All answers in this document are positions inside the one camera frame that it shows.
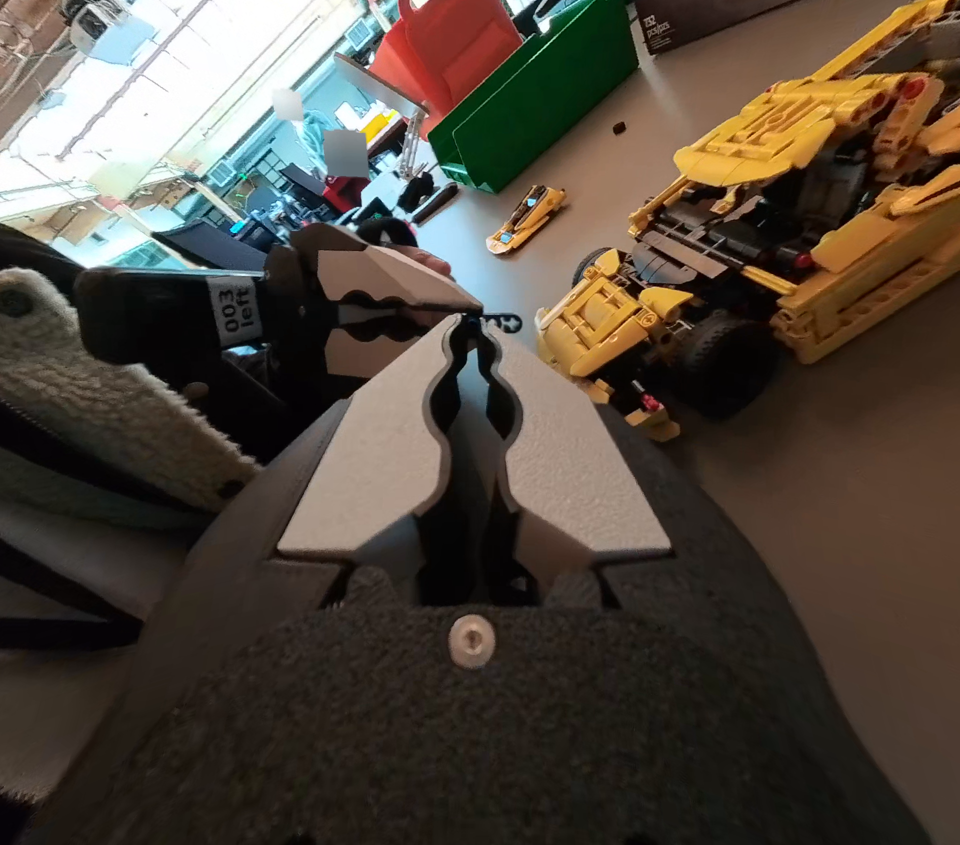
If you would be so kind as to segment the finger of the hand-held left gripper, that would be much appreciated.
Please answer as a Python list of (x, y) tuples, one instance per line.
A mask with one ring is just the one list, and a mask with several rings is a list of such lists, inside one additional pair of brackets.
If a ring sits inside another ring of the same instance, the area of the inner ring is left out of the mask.
[(372, 316), (335, 323), (324, 346), (326, 369), (371, 379), (441, 322), (442, 316)]
[(483, 311), (452, 278), (394, 249), (320, 250), (317, 278), (325, 297), (340, 306)]

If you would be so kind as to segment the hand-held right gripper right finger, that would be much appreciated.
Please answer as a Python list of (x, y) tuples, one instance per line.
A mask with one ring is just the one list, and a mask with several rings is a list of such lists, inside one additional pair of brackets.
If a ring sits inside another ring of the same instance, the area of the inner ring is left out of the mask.
[(539, 600), (557, 580), (665, 558), (673, 545), (594, 403), (520, 341), (486, 323), (486, 418), (502, 442), (494, 478), (491, 564), (529, 579)]

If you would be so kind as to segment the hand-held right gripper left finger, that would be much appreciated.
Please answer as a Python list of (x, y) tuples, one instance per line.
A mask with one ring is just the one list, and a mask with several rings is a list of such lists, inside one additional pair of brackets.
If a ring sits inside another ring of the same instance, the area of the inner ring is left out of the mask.
[(474, 589), (470, 523), (450, 429), (474, 320), (448, 316), (351, 399), (285, 531), (279, 557), (375, 567), (426, 605)]

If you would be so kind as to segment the yellow headlight panel piece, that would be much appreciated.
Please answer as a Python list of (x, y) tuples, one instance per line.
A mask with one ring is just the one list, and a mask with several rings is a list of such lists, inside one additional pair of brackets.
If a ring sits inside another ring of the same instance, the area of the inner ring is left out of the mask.
[(486, 250), (498, 257), (520, 251), (566, 206), (567, 200), (563, 188), (532, 185), (504, 224), (486, 238)]

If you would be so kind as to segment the yellow toy brick car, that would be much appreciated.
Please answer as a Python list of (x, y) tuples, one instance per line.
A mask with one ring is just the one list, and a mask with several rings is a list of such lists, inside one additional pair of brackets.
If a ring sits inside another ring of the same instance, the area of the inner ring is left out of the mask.
[(909, 0), (674, 156), (535, 317), (540, 359), (654, 439), (724, 420), (958, 273), (959, 0)]

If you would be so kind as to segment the person's left hand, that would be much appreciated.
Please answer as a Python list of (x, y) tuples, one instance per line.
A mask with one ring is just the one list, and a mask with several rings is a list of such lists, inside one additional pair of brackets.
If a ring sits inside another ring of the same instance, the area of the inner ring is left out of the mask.
[(390, 246), (393, 251), (398, 252), (399, 254), (404, 255), (407, 259), (414, 263), (418, 263), (428, 269), (431, 269), (438, 275), (452, 279), (452, 271), (450, 263), (439, 258), (435, 254), (421, 249), (419, 247), (399, 245), (395, 244)]

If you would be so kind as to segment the dark brown flat bar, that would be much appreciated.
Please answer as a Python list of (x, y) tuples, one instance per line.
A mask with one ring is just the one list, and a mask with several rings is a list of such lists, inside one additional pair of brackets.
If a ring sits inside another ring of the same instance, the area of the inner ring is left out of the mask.
[(431, 217), (437, 215), (442, 209), (450, 204), (461, 191), (461, 186), (451, 181), (443, 187), (436, 190), (411, 216), (411, 221), (416, 226), (422, 226)]

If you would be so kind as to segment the black bag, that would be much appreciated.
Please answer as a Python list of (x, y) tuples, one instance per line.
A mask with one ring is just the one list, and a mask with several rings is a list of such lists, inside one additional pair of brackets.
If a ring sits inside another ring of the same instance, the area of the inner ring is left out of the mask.
[(406, 215), (414, 215), (436, 191), (436, 183), (430, 171), (422, 171), (407, 181), (398, 194), (396, 207)]

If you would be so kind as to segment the black tilted panel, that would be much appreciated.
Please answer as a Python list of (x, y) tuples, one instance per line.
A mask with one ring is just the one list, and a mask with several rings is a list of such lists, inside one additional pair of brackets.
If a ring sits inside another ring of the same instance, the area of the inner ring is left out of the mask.
[(186, 222), (165, 231), (153, 231), (151, 236), (160, 245), (198, 267), (252, 274), (261, 273), (267, 261), (265, 252), (241, 242), (204, 219)]

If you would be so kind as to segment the small red bin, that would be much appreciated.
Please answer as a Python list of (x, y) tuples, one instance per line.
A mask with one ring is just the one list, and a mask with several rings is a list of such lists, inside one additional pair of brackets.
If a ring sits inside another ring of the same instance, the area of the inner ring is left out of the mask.
[(369, 178), (327, 175), (322, 182), (322, 197), (337, 215), (345, 215), (363, 206), (362, 195), (369, 184)]

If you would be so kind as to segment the green plastic bin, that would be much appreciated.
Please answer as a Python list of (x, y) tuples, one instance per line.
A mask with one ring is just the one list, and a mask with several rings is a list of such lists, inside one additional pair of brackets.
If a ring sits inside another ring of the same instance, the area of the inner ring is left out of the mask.
[(428, 140), (450, 181), (497, 194), (640, 66), (627, 0), (579, 0), (529, 37)]

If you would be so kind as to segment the red plastic tote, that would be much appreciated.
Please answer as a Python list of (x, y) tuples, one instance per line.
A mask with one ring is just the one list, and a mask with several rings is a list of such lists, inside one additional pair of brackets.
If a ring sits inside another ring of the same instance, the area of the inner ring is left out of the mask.
[(371, 74), (426, 107), (425, 138), (522, 44), (501, 0), (398, 0)]

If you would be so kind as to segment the white striped shirt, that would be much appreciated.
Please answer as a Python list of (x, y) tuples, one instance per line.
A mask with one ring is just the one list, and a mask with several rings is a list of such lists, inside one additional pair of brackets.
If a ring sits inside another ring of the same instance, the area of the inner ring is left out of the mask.
[(2, 502), (4, 803), (26, 811), (59, 784), (198, 534)]

